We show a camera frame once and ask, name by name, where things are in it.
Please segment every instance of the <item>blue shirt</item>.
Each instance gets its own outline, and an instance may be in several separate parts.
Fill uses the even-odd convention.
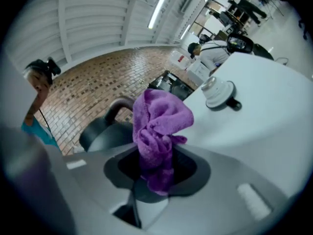
[[[38,138],[40,138],[40,140],[44,144],[54,145],[55,147],[57,147],[60,150],[60,148],[59,148],[55,138],[51,134],[51,132],[47,128],[45,128],[45,129],[44,128],[45,127],[43,127],[41,124],[39,124],[39,122],[37,121],[37,119],[35,117],[34,117],[34,121],[33,121],[32,126],[28,126],[24,122],[22,125],[22,130],[25,131],[26,133],[31,134],[31,135],[35,135]]]

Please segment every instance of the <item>purple cloth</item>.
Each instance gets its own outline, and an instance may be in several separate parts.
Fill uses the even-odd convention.
[[[172,145],[187,142],[187,138],[172,134],[193,125],[194,116],[178,97],[150,89],[136,100],[133,113],[141,177],[151,191],[167,195],[174,178]]]

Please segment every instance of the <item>black pants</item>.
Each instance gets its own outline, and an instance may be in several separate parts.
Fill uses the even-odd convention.
[[[257,6],[248,2],[247,0],[240,0],[240,2],[237,4],[237,7],[238,9],[246,12],[257,24],[260,23],[260,20],[254,14],[254,12],[259,14],[262,18],[266,18],[267,16],[265,12],[263,12]]]

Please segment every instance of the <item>white table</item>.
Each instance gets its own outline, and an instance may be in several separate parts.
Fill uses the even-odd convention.
[[[242,161],[288,197],[299,192],[313,165],[313,83],[274,61],[241,53],[214,75],[235,83],[242,110],[211,111],[199,88],[184,101],[195,123],[178,134],[189,145]]]

